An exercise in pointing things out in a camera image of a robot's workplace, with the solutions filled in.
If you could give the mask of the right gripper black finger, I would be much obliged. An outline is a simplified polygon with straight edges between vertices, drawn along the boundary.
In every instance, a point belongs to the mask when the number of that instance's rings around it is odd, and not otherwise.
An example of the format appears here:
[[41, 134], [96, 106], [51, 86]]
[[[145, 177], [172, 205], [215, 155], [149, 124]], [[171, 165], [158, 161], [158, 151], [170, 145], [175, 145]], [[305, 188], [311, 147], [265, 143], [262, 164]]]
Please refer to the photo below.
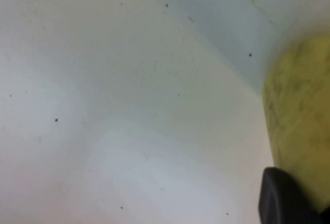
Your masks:
[[262, 224], [329, 223], [329, 208], [317, 211], [298, 183], [276, 167], [263, 171], [258, 211]]

